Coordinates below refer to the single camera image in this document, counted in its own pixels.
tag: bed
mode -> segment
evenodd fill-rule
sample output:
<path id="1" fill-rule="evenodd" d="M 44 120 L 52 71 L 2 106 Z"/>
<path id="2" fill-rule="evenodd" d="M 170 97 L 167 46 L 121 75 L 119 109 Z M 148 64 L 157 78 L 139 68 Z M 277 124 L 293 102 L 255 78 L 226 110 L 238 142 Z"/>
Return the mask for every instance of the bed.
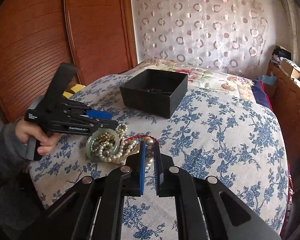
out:
<path id="1" fill-rule="evenodd" d="M 189 71 L 188 92 L 170 119 L 123 104 L 119 86 L 145 67 Z M 287 204 L 288 166 L 277 119 L 269 108 L 255 103 L 252 81 L 226 74 L 213 79 L 213 75 L 149 60 L 122 75 L 102 77 L 71 99 L 111 112 L 114 119 L 128 125 L 126 137 L 151 134 L 160 141 L 161 152 L 192 176 L 217 176 L 279 233 Z M 46 208 L 83 176 L 99 178 L 117 167 L 91 162 L 85 155 L 86 140 L 63 135 L 49 156 L 30 164 L 30 175 Z M 144 196 L 125 199 L 122 239 L 177 238 L 174 200 L 155 195 L 151 167 L 145 174 Z"/>

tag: metal screw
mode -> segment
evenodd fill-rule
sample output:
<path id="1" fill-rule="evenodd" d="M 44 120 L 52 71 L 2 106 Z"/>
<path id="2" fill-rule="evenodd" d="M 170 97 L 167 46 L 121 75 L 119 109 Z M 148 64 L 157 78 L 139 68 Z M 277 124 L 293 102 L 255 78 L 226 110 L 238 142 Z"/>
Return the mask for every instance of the metal screw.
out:
<path id="1" fill-rule="evenodd" d="M 84 184 L 89 184 L 92 182 L 92 178 L 90 176 L 85 176 L 85 177 L 83 177 L 82 182 Z"/>
<path id="2" fill-rule="evenodd" d="M 179 172 L 179 168 L 176 167 L 176 166 L 172 166 L 172 167 L 169 168 L 169 171 L 171 173 L 178 173 Z"/>
<path id="3" fill-rule="evenodd" d="M 131 171 L 131 168 L 129 166 L 122 166 L 120 168 L 120 171 L 127 173 L 127 172 Z"/>
<path id="4" fill-rule="evenodd" d="M 215 176 L 209 176 L 207 178 L 207 181 L 211 184 L 216 184 L 218 182 L 218 179 Z"/>

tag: red braided cord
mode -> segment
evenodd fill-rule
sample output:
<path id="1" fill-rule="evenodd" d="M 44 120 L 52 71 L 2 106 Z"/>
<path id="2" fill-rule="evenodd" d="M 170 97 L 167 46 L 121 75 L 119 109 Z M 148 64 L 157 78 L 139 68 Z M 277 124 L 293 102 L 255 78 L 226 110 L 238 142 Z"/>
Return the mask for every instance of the red braided cord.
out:
<path id="1" fill-rule="evenodd" d="M 154 137 L 152 137 L 150 135 L 136 135 L 136 136 L 130 137 L 128 139 L 124 139 L 124 140 L 125 141 L 130 141 L 130 140 L 133 140 L 133 139 L 144 138 L 144 137 L 150 137 L 151 139 L 155 140 L 160 145 L 160 142 L 156 138 L 154 138 Z"/>

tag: open box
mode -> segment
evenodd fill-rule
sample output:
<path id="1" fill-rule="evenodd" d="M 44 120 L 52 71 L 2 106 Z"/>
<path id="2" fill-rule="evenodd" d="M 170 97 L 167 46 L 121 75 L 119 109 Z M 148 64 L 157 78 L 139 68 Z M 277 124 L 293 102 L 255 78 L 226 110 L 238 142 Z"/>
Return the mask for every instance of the open box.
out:
<path id="1" fill-rule="evenodd" d="M 146 69 L 120 86 L 125 106 L 170 118 L 188 89 L 188 75 Z"/>

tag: blue floral pattern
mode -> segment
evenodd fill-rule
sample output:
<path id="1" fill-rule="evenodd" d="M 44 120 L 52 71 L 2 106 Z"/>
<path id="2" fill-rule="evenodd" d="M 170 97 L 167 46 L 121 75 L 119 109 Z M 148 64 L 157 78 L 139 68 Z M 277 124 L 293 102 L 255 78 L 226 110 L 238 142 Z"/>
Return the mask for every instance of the blue floral pattern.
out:
<path id="1" fill-rule="evenodd" d="M 188 85 L 170 119 L 123 104 L 119 86 L 130 76 L 109 75 L 72 99 L 108 111 L 128 125 L 127 136 L 151 134 L 161 152 L 192 176 L 214 175 L 274 230 L 280 232 L 287 203 L 287 158 L 275 115 L 263 106 L 224 93 Z M 83 176 L 100 178 L 117 166 L 92 163 L 87 137 L 63 135 L 55 150 L 29 166 L 39 197 L 48 208 Z M 122 217 L 124 239 L 176 239 L 174 201 L 155 195 L 153 168 L 145 173 L 145 195 L 127 197 Z"/>

